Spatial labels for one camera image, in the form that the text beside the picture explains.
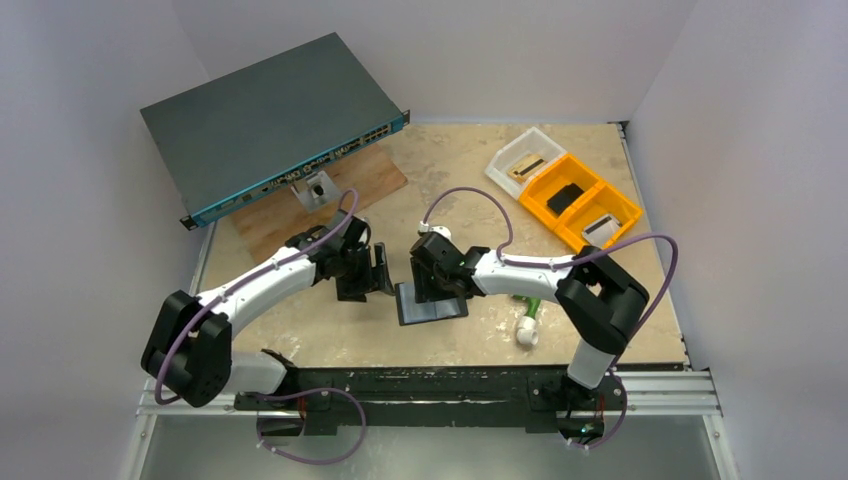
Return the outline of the black leather card holder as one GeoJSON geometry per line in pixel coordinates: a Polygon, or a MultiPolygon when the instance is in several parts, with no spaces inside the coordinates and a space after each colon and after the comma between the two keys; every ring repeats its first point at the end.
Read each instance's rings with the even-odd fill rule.
{"type": "Polygon", "coordinates": [[[406,282],[395,285],[395,300],[400,326],[463,318],[469,315],[465,298],[418,303],[415,299],[414,286],[406,282]]]}

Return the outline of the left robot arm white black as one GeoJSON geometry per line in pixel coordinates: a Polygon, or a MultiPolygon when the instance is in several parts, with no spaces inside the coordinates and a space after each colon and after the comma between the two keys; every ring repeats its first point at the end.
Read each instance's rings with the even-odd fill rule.
{"type": "Polygon", "coordinates": [[[284,299],[322,281],[341,302],[394,293],[386,247],[367,221],[339,212],[328,226],[290,237],[269,258],[232,281],[199,294],[178,290],[163,302],[140,366],[155,379],[161,405],[202,407],[223,393],[258,394],[272,408],[297,399],[293,364],[272,350],[238,353],[233,341],[284,299]]]}

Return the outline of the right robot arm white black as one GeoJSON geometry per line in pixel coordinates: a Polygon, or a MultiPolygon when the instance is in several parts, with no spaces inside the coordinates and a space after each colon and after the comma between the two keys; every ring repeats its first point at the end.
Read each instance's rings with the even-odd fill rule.
{"type": "Polygon", "coordinates": [[[564,399],[584,407],[642,323],[650,295],[604,251],[588,246],[575,256],[502,255],[488,247],[460,251],[450,239],[426,233],[410,249],[411,282],[396,285],[398,320],[411,326],[465,317],[473,297],[524,296],[558,304],[580,336],[561,381],[564,399]]]}

